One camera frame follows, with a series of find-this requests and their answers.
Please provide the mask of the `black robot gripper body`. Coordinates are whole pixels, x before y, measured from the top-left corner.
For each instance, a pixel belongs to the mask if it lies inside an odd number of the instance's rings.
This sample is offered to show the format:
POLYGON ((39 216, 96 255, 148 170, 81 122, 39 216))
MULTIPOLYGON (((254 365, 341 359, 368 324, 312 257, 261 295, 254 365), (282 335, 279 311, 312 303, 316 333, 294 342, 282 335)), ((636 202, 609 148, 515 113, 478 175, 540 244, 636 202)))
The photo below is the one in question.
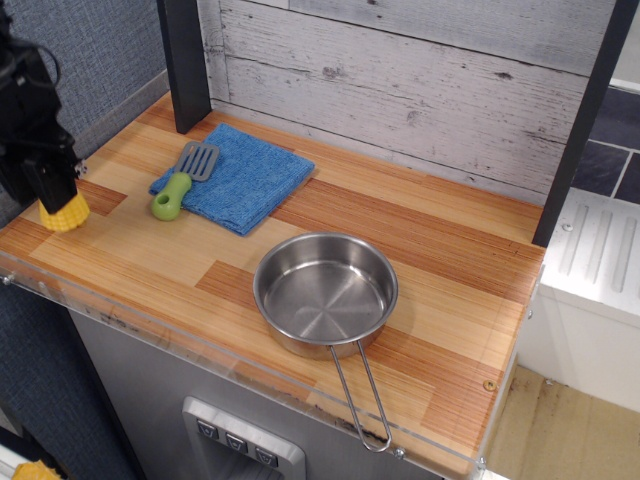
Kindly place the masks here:
POLYGON ((49 75, 44 47, 10 32, 1 11, 1 184, 19 203, 38 199, 22 170, 27 159, 48 159, 78 177, 74 138, 58 122, 61 102, 49 75))

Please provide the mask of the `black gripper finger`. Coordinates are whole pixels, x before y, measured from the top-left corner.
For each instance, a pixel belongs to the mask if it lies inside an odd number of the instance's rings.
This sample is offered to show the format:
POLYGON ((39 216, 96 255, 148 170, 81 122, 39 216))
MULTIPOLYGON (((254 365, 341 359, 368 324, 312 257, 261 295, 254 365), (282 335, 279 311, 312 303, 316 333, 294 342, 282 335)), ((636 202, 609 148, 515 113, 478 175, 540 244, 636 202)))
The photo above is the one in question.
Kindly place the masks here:
POLYGON ((77 195, 75 177, 48 159, 27 159, 22 170, 46 210, 61 210, 77 195))

